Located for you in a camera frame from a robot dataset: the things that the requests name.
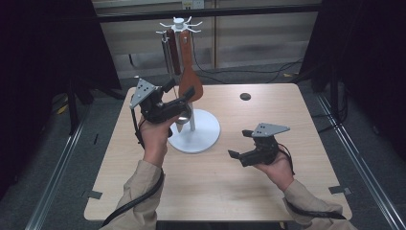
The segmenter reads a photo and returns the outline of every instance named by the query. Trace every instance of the table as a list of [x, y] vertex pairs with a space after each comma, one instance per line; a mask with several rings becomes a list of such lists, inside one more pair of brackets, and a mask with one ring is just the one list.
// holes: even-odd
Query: table
[[[144, 155], [134, 136], [129, 109], [134, 91], [128, 91], [93, 188], [102, 193], [101, 199], [89, 198], [84, 211], [87, 219], [105, 219], [115, 210], [124, 183]], [[249, 93], [251, 100], [243, 101], [241, 93]], [[169, 92], [163, 101], [173, 99]], [[169, 144], [158, 220], [292, 220], [282, 192], [267, 176], [253, 167], [243, 168], [229, 156], [228, 150], [254, 149], [254, 141], [243, 137], [241, 131], [254, 130], [258, 123], [290, 127], [275, 138], [290, 150], [295, 178], [317, 197], [343, 205], [344, 216], [351, 218], [345, 196], [332, 195], [328, 189], [339, 182], [296, 84], [205, 85], [203, 97], [193, 106], [215, 115], [220, 136], [210, 149], [198, 154], [180, 152]]]

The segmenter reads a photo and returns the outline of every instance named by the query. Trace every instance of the white round base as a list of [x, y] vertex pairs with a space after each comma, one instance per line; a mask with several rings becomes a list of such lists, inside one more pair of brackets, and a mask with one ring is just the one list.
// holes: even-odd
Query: white round base
[[210, 112], [201, 109], [193, 110], [195, 130], [191, 130], [191, 122], [183, 125], [180, 132], [173, 124], [173, 135], [168, 139], [177, 150], [185, 153], [199, 153], [210, 148], [220, 135], [220, 123]]

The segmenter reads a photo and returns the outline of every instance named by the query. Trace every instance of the person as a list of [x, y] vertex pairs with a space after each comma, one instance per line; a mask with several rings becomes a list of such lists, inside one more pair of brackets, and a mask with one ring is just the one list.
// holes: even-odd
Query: person
[[[124, 194], [117, 207], [121, 207], [149, 191], [158, 181], [165, 155], [168, 151], [167, 140], [170, 126], [177, 120], [173, 117], [161, 124], [142, 121], [140, 131], [145, 143], [143, 160], [138, 162], [135, 173], [124, 184]], [[303, 229], [356, 229], [346, 219], [312, 218], [299, 215], [292, 211], [294, 207], [313, 212], [342, 213], [342, 206], [327, 203], [311, 194], [308, 189], [294, 179], [287, 157], [279, 152], [275, 161], [270, 165], [258, 164], [254, 166], [264, 172], [284, 193], [284, 203], [292, 218], [301, 224]], [[101, 230], [152, 230], [156, 227], [156, 208], [159, 205], [163, 186], [157, 193], [125, 213], [117, 216]]]

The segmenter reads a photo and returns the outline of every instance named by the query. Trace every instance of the hand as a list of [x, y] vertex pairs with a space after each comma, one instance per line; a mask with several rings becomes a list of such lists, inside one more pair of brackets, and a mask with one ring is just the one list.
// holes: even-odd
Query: hand
[[287, 156], [281, 152], [278, 152], [278, 155], [272, 164], [257, 164], [254, 167], [264, 172], [283, 192], [294, 180]]
[[153, 124], [144, 119], [138, 124], [145, 145], [144, 159], [148, 163], [161, 168], [165, 154], [168, 151], [167, 140], [170, 126], [179, 118], [175, 116], [169, 120]]

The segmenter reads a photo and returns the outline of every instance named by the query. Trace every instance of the long sleeve shirt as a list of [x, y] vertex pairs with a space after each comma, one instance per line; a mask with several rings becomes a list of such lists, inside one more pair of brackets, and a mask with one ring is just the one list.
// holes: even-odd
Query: long sleeve shirt
[[[160, 168], [149, 164], [146, 161], [139, 161], [136, 172], [124, 184], [124, 194], [117, 207], [125, 205], [127, 202], [145, 194], [158, 181], [161, 174]], [[135, 206], [133, 209], [114, 218], [101, 230], [154, 230], [156, 227], [156, 208], [162, 193], [162, 188], [146, 201]], [[318, 212], [338, 212], [342, 214], [343, 208], [338, 204], [327, 203], [311, 194], [308, 189], [299, 181], [294, 180], [284, 192], [284, 201], [288, 201], [295, 207], [306, 211]], [[301, 224], [303, 229], [356, 229], [345, 219], [332, 218], [310, 218], [300, 216], [286, 205], [289, 214], [296, 222]]]

